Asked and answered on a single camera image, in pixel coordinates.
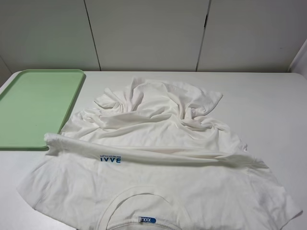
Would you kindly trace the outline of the white short sleeve t-shirt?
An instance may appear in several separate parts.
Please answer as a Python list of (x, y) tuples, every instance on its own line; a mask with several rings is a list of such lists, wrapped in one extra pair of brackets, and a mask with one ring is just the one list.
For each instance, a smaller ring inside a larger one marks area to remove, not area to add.
[(45, 160), (17, 190), (79, 230), (280, 230), (302, 213), (223, 122), (222, 94), (134, 78), (46, 134)]

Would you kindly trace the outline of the light green plastic tray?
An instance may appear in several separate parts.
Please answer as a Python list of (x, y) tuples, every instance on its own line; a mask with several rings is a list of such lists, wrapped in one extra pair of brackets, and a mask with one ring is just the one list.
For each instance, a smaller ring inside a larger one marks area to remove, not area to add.
[(0, 94), (1, 150), (44, 150), (46, 133), (59, 133), (85, 74), (79, 69), (24, 70)]

